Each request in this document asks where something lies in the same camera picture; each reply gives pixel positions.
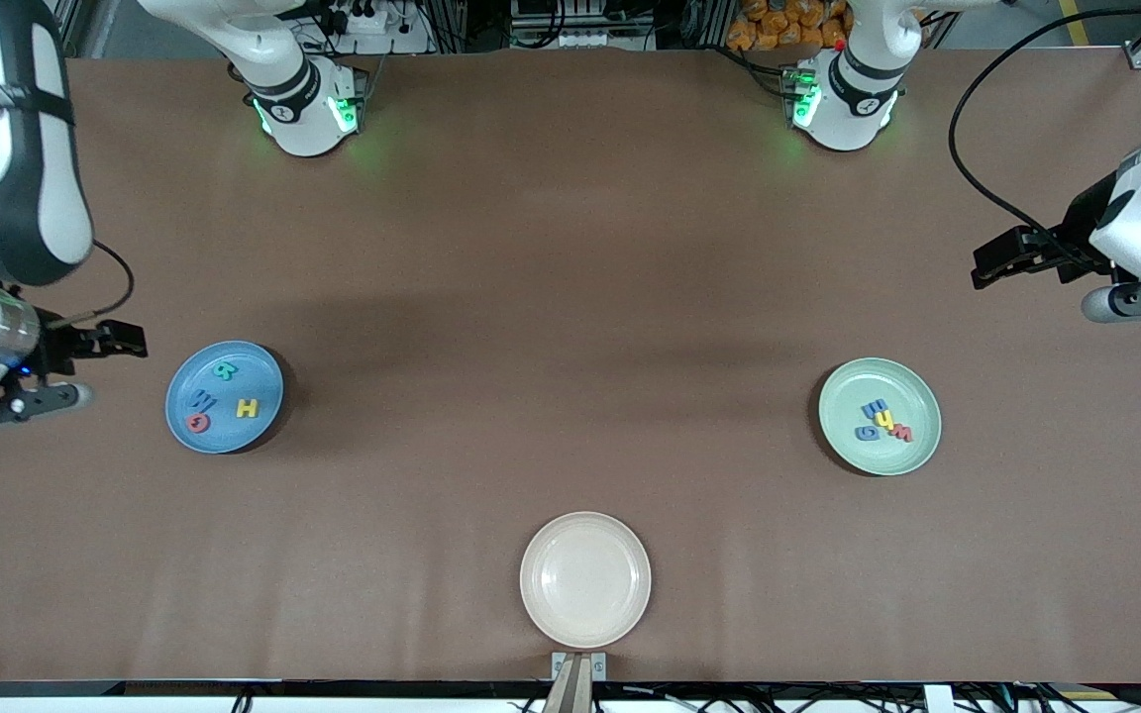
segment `white plate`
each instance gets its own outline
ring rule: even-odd
[[[624,637],[646,613],[646,548],[609,515],[563,515],[521,556],[521,602],[540,631],[574,649]]]

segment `velcro strap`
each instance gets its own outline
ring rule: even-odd
[[[22,84],[0,84],[0,113],[8,108],[47,114],[73,125],[73,105],[63,96]]]

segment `table surface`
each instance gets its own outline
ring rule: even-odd
[[[654,572],[613,678],[1141,680],[1141,324],[1083,319],[1100,278],[971,289],[1014,221],[945,128],[990,58],[920,55],[858,154],[712,55],[397,58],[316,160],[221,64],[72,63],[153,355],[0,430],[0,679],[542,675],[521,551],[599,510]],[[1141,144],[1141,73],[1026,52],[961,144],[1058,220]],[[96,256],[27,297],[121,289]],[[197,455],[162,397],[225,339],[282,354],[293,408]],[[815,432],[824,374],[864,356],[941,402],[916,473],[852,473]]]

